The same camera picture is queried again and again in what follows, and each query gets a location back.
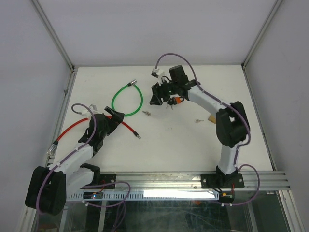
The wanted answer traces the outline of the orange black padlock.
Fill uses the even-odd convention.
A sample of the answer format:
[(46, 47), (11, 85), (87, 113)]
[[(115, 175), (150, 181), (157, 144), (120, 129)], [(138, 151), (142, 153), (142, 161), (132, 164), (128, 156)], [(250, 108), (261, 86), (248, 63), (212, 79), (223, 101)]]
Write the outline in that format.
[(171, 100), (172, 100), (172, 105), (177, 105), (177, 104), (182, 103), (185, 100), (185, 98), (175, 96), (175, 97), (172, 97)]

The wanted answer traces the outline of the green cable lock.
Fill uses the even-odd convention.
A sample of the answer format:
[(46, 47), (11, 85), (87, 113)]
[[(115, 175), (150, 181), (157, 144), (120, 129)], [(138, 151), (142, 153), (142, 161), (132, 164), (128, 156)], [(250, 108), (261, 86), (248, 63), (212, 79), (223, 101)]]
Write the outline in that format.
[[(136, 97), (135, 95), (132, 95), (132, 96), (128, 96), (128, 97), (122, 97), (120, 100), (117, 100), (119, 95), (123, 94), (123, 92), (126, 93), (128, 88), (134, 89), (135, 92), (138, 93), (138, 97)], [(125, 107), (124, 114), (125, 114), (125, 117), (129, 117), (129, 116), (135, 115), (136, 113), (138, 113), (142, 109), (143, 102), (144, 102), (143, 93), (140, 90), (140, 88), (137, 86), (137, 80), (133, 79), (132, 81), (130, 81), (126, 85), (122, 86), (114, 94), (114, 96), (111, 100), (111, 107), (112, 107), (113, 110), (116, 111), (115, 104), (120, 103), (121, 107), (128, 105), (128, 106)]]

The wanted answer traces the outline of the large brass padlock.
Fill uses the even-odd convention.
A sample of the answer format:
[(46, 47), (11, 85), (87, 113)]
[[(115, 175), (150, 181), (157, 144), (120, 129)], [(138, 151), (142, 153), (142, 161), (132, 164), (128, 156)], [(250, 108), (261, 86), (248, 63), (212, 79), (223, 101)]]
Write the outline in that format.
[(212, 122), (212, 123), (214, 123), (214, 124), (216, 124), (216, 117), (213, 116), (213, 115), (210, 115), (210, 116), (208, 117), (208, 121), (209, 121), (209, 122)]

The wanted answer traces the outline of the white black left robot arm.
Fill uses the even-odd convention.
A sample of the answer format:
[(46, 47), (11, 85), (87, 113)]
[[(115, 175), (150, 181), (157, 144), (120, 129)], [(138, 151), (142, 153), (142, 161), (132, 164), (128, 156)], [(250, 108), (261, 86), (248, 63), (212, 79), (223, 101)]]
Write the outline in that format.
[(90, 122), (73, 150), (62, 160), (47, 167), (34, 169), (25, 199), (25, 205), (39, 213), (56, 216), (67, 197), (88, 185), (95, 188), (101, 183), (100, 168), (88, 164), (103, 146), (103, 140), (122, 123), (125, 115), (105, 107), (111, 116), (97, 112), (91, 105), (79, 114)]

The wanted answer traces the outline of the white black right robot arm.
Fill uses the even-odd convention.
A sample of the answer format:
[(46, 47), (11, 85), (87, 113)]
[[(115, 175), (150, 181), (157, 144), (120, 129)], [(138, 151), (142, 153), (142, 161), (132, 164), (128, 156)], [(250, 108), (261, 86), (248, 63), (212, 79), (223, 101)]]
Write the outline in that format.
[(214, 174), (202, 177), (202, 187), (209, 189), (242, 189), (244, 183), (237, 168), (239, 148), (250, 138), (250, 126), (241, 102), (226, 103), (202, 90), (197, 79), (189, 80), (181, 65), (164, 71), (153, 68), (151, 75), (158, 79), (152, 86), (151, 105), (176, 104), (176, 97), (193, 102), (216, 119), (216, 136), (221, 143), (221, 156)]

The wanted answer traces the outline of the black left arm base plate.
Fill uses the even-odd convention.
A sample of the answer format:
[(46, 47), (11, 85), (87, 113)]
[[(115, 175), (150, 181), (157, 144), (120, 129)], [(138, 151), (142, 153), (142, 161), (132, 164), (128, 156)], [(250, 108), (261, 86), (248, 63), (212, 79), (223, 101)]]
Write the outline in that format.
[(115, 189), (116, 174), (101, 173), (97, 182), (82, 187), (82, 189)]

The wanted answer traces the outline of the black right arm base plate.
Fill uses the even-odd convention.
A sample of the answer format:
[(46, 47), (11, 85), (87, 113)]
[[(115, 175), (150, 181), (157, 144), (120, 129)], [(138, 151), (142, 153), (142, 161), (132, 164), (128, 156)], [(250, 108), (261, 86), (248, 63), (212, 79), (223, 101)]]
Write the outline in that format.
[(217, 173), (201, 174), (201, 187), (203, 189), (235, 189), (244, 188), (243, 176), (241, 173), (232, 175), (220, 175)]

